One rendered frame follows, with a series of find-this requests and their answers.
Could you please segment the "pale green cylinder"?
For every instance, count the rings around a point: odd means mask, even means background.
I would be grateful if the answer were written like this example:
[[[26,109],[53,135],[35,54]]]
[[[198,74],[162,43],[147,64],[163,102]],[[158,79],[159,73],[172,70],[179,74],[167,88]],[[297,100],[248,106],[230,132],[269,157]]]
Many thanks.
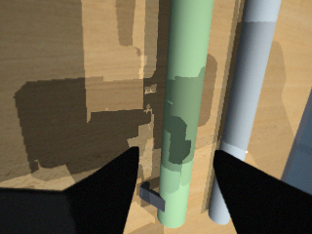
[[[186,218],[214,0],[170,0],[159,192],[146,181],[139,198],[161,224]]]

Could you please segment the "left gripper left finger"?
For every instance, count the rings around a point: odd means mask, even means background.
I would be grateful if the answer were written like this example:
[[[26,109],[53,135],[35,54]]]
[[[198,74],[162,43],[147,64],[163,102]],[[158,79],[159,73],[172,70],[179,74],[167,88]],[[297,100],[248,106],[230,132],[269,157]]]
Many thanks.
[[[123,234],[138,163],[132,146],[63,190],[0,187],[0,234]]]

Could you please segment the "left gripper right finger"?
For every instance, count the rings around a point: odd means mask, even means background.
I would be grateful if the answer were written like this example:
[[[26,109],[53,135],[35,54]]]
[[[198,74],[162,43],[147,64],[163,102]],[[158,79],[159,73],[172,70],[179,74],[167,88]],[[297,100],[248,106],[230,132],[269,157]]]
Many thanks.
[[[312,234],[312,195],[223,151],[217,184],[237,234]]]

